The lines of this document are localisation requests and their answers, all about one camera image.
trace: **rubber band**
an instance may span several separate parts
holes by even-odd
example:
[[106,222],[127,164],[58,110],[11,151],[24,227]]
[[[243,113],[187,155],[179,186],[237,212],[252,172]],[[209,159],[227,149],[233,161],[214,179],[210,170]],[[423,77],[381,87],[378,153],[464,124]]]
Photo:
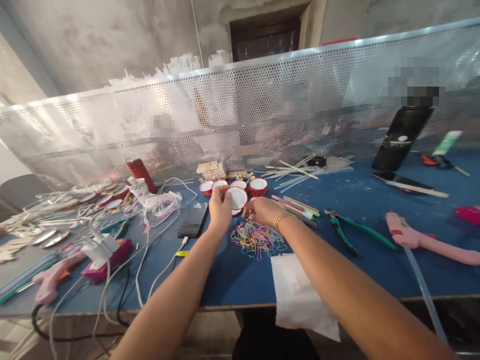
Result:
[[254,220],[241,222],[232,231],[230,238],[241,247],[243,254],[257,260],[262,260],[262,253],[272,257],[288,250],[284,237],[278,231]]

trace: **red thermos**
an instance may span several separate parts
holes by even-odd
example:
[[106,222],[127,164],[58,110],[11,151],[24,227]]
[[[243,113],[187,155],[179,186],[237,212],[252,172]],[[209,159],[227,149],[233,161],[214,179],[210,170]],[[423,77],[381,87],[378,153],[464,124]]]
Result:
[[127,161],[126,165],[130,169],[135,179],[140,179],[140,178],[145,179],[146,186],[148,187],[148,191],[150,191],[150,193],[152,194],[157,193],[157,188],[155,187],[149,172],[145,168],[145,165],[142,159],[133,159],[133,160]]

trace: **white charger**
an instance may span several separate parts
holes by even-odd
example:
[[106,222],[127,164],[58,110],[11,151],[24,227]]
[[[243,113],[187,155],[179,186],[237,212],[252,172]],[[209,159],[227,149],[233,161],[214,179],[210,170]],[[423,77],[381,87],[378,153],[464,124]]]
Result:
[[118,250],[120,244],[110,234],[95,234],[93,239],[89,239],[81,248],[94,263],[96,267],[105,264]]

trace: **white tissue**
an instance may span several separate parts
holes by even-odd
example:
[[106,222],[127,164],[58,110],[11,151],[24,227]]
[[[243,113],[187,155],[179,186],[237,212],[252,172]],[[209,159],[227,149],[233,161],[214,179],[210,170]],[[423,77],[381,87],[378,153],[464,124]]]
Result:
[[273,256],[271,269],[276,325],[286,329],[310,329],[339,342],[339,322],[320,299],[297,256],[293,253]]

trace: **green-handled pliers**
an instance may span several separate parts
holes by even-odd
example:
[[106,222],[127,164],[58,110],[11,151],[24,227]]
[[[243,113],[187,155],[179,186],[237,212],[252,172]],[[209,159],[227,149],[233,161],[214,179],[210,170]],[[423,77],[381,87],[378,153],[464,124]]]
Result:
[[367,233],[370,235],[371,238],[374,238],[375,240],[379,241],[382,245],[386,246],[387,248],[391,250],[397,250],[395,245],[393,245],[390,240],[388,240],[385,236],[382,234],[376,232],[372,228],[362,225],[361,223],[356,222],[355,220],[352,220],[349,217],[342,217],[338,215],[334,210],[327,211],[323,209],[325,214],[330,215],[330,222],[333,225],[333,228],[337,232],[337,234],[341,237],[343,240],[343,243],[346,245],[346,248],[350,254],[352,254],[354,257],[357,257],[359,255],[358,251],[354,248],[354,246],[350,243],[350,241],[347,239],[345,236],[344,232],[342,231],[342,228],[340,227],[340,220],[343,220],[345,223],[348,225],[357,228],[364,233]]
[[110,224],[103,229],[100,230],[100,233],[102,234],[108,234],[110,233],[113,229],[115,229],[117,226],[120,226],[116,234],[111,234],[114,239],[121,239],[125,233],[127,232],[129,226],[130,226],[130,220],[133,219],[135,216],[130,216],[126,219],[122,219],[119,221],[114,222],[113,224]]

